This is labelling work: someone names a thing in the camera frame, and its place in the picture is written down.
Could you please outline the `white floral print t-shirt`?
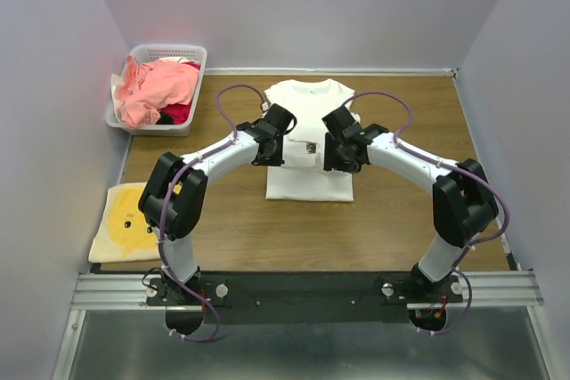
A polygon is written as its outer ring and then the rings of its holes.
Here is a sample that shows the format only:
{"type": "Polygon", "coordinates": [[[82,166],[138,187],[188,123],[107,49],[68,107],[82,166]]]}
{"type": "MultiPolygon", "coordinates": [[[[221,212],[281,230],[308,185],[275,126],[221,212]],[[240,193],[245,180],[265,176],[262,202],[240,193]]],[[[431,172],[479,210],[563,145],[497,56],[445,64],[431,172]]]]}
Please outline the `white floral print t-shirt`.
{"type": "Polygon", "coordinates": [[[271,104],[278,104],[297,119],[283,139],[284,164],[267,169],[268,199],[311,202],[352,202],[353,179],[348,173],[323,169],[325,134],[322,118],[354,95],[354,89],[333,79],[321,82],[285,80],[265,90],[271,104]]]}

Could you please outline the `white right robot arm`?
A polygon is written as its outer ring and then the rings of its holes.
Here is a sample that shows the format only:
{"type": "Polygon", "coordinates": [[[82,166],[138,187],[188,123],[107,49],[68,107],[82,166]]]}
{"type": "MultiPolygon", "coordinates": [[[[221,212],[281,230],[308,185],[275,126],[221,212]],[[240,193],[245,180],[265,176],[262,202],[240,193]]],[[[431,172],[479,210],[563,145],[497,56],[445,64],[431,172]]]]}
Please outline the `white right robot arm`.
{"type": "Polygon", "coordinates": [[[381,125],[362,127],[344,106],[322,122],[326,127],[324,170],[356,174],[364,165],[383,167],[431,196],[436,234],[413,266],[409,283],[416,299],[432,300],[474,238],[499,214],[482,166],[472,158],[463,162],[439,158],[405,144],[381,125]]]}

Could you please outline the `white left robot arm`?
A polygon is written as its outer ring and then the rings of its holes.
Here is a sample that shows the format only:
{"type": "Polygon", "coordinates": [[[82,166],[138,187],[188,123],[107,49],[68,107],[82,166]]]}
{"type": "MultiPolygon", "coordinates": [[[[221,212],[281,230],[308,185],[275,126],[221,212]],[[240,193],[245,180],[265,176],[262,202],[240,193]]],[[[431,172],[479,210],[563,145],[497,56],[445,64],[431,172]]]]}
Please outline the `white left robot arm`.
{"type": "Polygon", "coordinates": [[[208,185],[247,164],[281,166],[284,136],[296,125],[291,112],[273,104],[256,121],[233,124],[229,135],[203,150],[159,158],[138,208],[157,236],[162,270],[170,278],[167,294],[176,303],[190,303],[197,295],[199,266],[191,232],[200,220],[208,185]]]}

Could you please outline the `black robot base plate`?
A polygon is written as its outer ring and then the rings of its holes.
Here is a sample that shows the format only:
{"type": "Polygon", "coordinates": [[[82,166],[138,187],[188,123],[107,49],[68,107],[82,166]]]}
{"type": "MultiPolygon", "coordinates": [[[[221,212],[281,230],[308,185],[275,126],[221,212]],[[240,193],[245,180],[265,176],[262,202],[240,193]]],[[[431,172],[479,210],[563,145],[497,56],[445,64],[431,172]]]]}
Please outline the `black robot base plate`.
{"type": "Polygon", "coordinates": [[[457,278],[424,286],[408,271],[202,271],[187,286],[191,294],[167,276],[152,278],[146,303],[231,325],[406,323],[413,310],[463,300],[457,278]]]}

